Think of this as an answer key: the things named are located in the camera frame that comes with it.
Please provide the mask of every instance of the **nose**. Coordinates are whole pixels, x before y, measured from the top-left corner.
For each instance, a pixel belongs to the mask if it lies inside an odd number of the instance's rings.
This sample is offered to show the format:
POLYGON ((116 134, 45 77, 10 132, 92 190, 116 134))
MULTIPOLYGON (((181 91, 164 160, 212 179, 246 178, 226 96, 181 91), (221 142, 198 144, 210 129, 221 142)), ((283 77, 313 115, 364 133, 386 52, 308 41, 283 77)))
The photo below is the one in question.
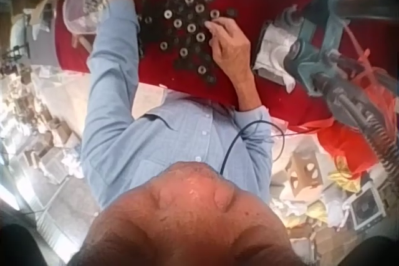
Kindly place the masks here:
POLYGON ((234 185, 204 163, 176 163, 159 182, 160 207, 219 209, 225 212, 234 197, 234 185))

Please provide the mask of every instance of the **hand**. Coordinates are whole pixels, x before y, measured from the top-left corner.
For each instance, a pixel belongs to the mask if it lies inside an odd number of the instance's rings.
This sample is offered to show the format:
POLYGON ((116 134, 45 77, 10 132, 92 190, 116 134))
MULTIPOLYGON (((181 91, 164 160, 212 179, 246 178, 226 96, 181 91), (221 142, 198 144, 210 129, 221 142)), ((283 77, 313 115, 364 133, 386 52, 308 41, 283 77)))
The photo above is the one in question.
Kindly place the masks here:
POLYGON ((254 80, 250 67, 251 43, 233 19, 220 17, 205 22, 212 34, 213 59, 235 87, 254 80))

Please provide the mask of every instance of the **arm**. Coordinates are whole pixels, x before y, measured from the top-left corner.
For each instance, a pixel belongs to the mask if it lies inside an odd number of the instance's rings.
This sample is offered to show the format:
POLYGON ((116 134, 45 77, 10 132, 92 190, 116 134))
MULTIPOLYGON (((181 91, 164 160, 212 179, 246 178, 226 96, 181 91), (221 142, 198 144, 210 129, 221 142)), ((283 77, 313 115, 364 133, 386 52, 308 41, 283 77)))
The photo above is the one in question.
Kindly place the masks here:
POLYGON ((133 0, 112 0, 87 64, 91 85, 82 159, 106 152, 132 123, 138 86, 138 22, 133 0))
MULTIPOLYGON (((207 22, 206 27, 213 36, 210 42, 213 59, 229 77, 237 93, 239 111, 234 112, 237 126, 242 129, 256 120, 271 121, 256 90, 249 63, 251 44, 247 37, 232 19, 219 18, 207 22)), ((252 125, 241 138, 253 161, 259 189, 268 188, 272 168, 271 126, 265 123, 252 125)))

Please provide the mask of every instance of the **spring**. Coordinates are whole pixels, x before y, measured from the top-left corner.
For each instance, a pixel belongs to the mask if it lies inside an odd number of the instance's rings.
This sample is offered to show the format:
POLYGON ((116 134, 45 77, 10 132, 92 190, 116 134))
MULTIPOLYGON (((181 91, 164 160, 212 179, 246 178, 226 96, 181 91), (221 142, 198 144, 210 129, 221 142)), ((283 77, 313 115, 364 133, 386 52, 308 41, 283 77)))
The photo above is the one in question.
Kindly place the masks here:
POLYGON ((388 181, 399 197, 399 147, 398 138, 395 141, 388 136, 385 127, 374 117, 368 120, 368 130, 365 132, 366 140, 379 158, 388 174, 388 181))

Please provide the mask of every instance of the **cardboard box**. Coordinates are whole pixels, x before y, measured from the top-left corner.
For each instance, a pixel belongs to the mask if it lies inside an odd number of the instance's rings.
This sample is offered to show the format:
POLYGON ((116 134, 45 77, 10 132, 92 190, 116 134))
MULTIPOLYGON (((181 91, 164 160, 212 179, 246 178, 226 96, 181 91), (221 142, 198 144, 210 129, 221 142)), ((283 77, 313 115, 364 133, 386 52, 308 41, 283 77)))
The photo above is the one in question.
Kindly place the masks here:
POLYGON ((55 145, 64 145, 72 134, 72 130, 65 121, 62 121, 56 129, 51 130, 51 133, 55 145))

